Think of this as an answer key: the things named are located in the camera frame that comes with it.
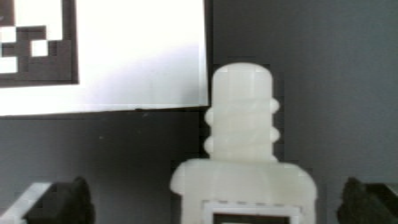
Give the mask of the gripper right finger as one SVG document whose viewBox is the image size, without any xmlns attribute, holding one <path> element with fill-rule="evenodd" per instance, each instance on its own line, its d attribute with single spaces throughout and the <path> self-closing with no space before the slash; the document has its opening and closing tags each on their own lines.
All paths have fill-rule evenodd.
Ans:
<svg viewBox="0 0 398 224">
<path fill-rule="evenodd" d="M 350 177 L 336 215 L 340 224 L 398 224 L 398 183 L 365 183 Z"/>
</svg>

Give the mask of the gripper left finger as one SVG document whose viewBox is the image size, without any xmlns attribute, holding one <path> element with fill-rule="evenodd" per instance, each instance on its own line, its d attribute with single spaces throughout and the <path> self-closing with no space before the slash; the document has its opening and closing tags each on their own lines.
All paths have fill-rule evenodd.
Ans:
<svg viewBox="0 0 398 224">
<path fill-rule="evenodd" d="M 0 215 L 0 224 L 94 224 L 96 208 L 87 181 L 36 182 Z"/>
</svg>

